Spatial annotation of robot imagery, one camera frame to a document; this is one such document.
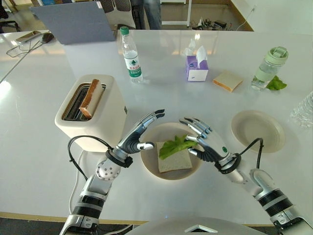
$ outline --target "table edge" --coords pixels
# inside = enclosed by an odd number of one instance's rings
[[[47,222],[65,222],[67,218],[57,216],[45,216],[45,215],[34,215],[34,214],[19,214],[10,212],[0,212],[0,218],[8,219],[25,219],[25,220],[36,220],[36,221],[47,221]],[[100,224],[133,224],[142,225],[148,221],[144,220],[113,220],[113,219],[100,219]],[[244,224],[248,227],[273,227],[272,224]]]

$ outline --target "lettuce leaf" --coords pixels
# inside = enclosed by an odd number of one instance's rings
[[[182,151],[186,148],[197,145],[197,142],[194,141],[185,141],[187,135],[183,137],[175,136],[174,141],[167,141],[164,143],[163,147],[160,149],[159,158],[162,160],[173,155],[176,152]]]
[[[286,86],[287,84],[283,83],[283,81],[280,80],[277,76],[274,76],[274,78],[268,83],[266,88],[272,91],[278,91],[284,89]]]

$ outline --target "robotic arm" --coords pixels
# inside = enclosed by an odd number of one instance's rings
[[[96,234],[99,216],[108,197],[112,181],[118,176],[121,167],[128,168],[133,163],[133,159],[128,154],[154,148],[152,142],[141,143],[139,138],[152,122],[164,115],[163,109],[144,116],[113,150],[106,152],[98,162],[95,174],[87,180],[60,235]]]
[[[313,226],[265,171],[250,169],[239,154],[230,153],[221,137],[203,121],[186,117],[179,121],[196,133],[195,137],[187,136],[186,139],[196,141],[204,150],[190,148],[188,151],[206,162],[214,162],[220,173],[249,192],[269,214],[279,232],[283,235],[313,234]]]
[[[127,168],[132,164],[133,160],[128,154],[154,148],[152,142],[141,143],[139,138],[153,121],[163,116],[164,110],[144,116],[113,150],[106,152],[97,164],[95,174],[87,180],[79,201],[68,216],[60,235],[96,234],[99,216],[112,181],[119,175],[122,167]],[[313,226],[301,216],[265,171],[251,170],[239,154],[228,151],[221,137],[203,121],[196,118],[184,118],[179,121],[195,132],[195,136],[188,135],[186,139],[196,141],[203,148],[203,151],[193,148],[188,151],[203,161],[213,162],[220,173],[250,193],[283,235],[313,234]]]

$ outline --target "computer mouse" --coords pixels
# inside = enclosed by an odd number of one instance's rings
[[[43,44],[50,42],[52,39],[54,38],[53,34],[48,32],[48,33],[44,33],[43,37],[41,38],[41,42]]]

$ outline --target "toaster slot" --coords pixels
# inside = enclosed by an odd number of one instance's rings
[[[101,84],[103,90],[105,91],[106,85]],[[62,119],[65,121],[88,121],[88,119],[80,111],[79,107],[81,106],[87,91],[89,89],[90,83],[81,84],[76,92],[74,93],[72,99],[70,100],[67,108],[65,109]]]

